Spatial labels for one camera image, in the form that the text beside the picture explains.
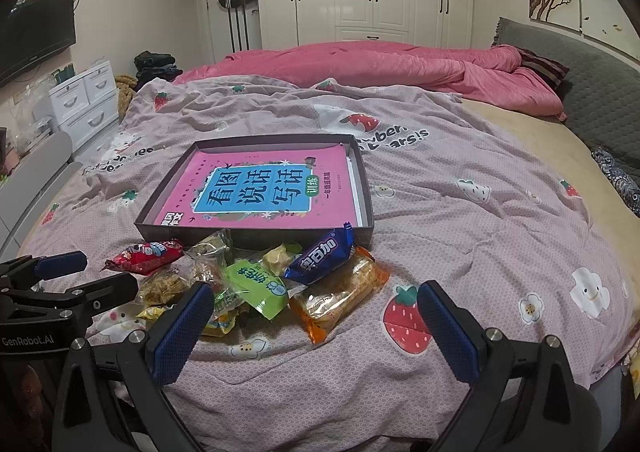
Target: orange snack bag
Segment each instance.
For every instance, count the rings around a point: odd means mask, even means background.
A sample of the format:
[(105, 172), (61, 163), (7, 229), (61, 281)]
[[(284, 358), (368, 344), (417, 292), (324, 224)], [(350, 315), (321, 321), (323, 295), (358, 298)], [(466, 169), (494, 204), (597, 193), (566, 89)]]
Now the orange snack bag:
[(389, 272), (364, 248), (357, 247), (340, 268), (289, 300), (300, 315), (311, 342), (318, 344), (340, 318), (348, 315), (372, 291), (387, 282)]

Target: red snack bag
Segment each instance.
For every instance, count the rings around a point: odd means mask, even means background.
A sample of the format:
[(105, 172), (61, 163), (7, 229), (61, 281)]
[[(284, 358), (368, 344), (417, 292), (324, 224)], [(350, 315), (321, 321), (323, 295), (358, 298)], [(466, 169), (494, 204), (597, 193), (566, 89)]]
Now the red snack bag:
[(158, 243), (142, 243), (127, 247), (121, 254), (104, 262), (103, 270), (148, 275), (167, 263), (182, 257), (182, 245), (177, 239)]

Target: pink comforter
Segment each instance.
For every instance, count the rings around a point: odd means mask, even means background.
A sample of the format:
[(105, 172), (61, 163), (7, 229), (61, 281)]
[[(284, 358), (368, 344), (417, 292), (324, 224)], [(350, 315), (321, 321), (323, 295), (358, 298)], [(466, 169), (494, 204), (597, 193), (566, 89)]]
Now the pink comforter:
[(261, 75), (311, 87), (328, 77), (345, 86), (404, 84), (460, 93), (529, 115), (562, 113), (562, 102), (506, 44), (488, 50), (442, 50), (383, 41), (307, 44), (280, 52), (251, 50), (186, 71), (174, 84), (227, 75)]

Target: beige bed sheet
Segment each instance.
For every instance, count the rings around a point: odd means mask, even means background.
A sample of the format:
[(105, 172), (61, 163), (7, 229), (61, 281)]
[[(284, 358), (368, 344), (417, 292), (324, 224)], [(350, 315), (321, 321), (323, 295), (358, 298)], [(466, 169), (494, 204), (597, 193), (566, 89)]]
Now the beige bed sheet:
[(466, 108), (515, 135), (528, 151), (548, 163), (580, 193), (599, 232), (615, 249), (632, 283), (634, 321), (640, 320), (640, 218), (591, 158), (587, 146), (560, 122), (530, 117), (463, 99)]

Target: pink book cover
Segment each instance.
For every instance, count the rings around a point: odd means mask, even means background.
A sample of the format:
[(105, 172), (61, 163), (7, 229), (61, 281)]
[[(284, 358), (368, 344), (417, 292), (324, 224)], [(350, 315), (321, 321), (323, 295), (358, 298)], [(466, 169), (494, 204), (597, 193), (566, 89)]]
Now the pink book cover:
[(197, 151), (156, 225), (315, 229), (358, 226), (341, 145), (244, 153)]

